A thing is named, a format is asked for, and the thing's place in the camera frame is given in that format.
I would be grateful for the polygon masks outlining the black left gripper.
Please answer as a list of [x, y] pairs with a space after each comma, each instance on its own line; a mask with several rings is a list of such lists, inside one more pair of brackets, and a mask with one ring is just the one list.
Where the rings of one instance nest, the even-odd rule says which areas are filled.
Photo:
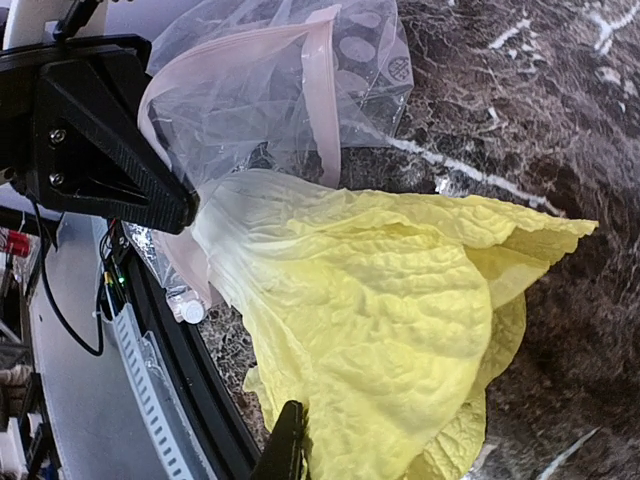
[[1, 54], [1, 180], [42, 206], [180, 233], [198, 200], [139, 131], [151, 44], [75, 39]]

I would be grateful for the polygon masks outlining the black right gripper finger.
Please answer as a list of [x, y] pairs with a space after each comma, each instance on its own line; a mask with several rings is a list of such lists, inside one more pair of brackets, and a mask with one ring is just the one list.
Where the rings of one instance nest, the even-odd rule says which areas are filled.
[[302, 403], [289, 400], [284, 404], [269, 441], [251, 472], [251, 480], [305, 479], [306, 420]]

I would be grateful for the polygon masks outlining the clear zip top bag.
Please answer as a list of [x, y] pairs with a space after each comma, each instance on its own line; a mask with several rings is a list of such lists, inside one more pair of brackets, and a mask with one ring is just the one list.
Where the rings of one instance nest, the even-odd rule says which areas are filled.
[[393, 1], [203, 1], [147, 70], [138, 128], [194, 192], [251, 167], [336, 187], [342, 151], [392, 137], [414, 86]]

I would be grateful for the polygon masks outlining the yellow white napa cabbage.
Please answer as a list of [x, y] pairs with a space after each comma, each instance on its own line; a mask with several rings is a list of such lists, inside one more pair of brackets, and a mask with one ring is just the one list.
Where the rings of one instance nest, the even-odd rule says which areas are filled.
[[308, 414], [314, 479], [459, 479], [513, 360], [525, 290], [596, 229], [496, 199], [333, 190], [251, 169], [206, 185], [192, 226], [242, 316], [273, 428]]

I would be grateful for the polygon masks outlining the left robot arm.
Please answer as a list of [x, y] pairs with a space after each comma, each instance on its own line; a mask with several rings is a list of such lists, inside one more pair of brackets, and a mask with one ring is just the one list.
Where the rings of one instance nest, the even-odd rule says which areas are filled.
[[104, 1], [1, 10], [1, 181], [35, 205], [178, 234], [195, 190], [148, 117], [148, 40], [106, 31]]

